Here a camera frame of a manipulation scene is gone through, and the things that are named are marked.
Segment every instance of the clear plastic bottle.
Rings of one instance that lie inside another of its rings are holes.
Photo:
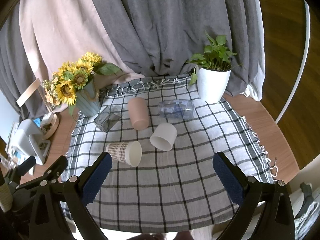
[[[159,103],[159,116],[164,118],[192,119],[195,106],[192,100],[164,100]]]

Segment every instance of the gray glass vase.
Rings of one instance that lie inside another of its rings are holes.
[[[79,90],[76,96],[76,106],[86,117],[93,117],[100,112],[99,91],[96,90],[93,80]]]

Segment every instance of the screw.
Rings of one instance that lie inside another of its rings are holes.
[[[248,176],[248,181],[254,183],[256,182],[256,178],[254,176]]]
[[[70,181],[70,182],[76,182],[77,179],[78,179],[77,176],[72,176],[72,177],[70,177],[69,181]]]
[[[283,182],[283,180],[278,180],[278,184],[283,187],[285,185],[285,183]]]
[[[41,181],[41,182],[40,182],[40,185],[41,185],[41,186],[47,185],[47,181],[46,181],[46,180]]]

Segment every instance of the green plant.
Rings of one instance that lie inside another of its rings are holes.
[[[211,38],[210,35],[205,32],[210,45],[204,47],[204,54],[194,54],[188,63],[195,63],[198,66],[202,66],[205,69],[214,71],[228,71],[231,69],[231,57],[237,55],[230,51],[230,49],[225,46],[226,35],[217,36],[216,40]],[[197,80],[196,68],[191,75],[190,85],[194,84]]]

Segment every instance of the wall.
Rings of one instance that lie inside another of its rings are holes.
[[[313,190],[320,186],[320,155],[299,171],[299,173],[289,182],[291,191],[296,191],[302,182],[311,182]]]
[[[19,115],[0,91],[0,137],[7,143],[12,123],[19,121]]]

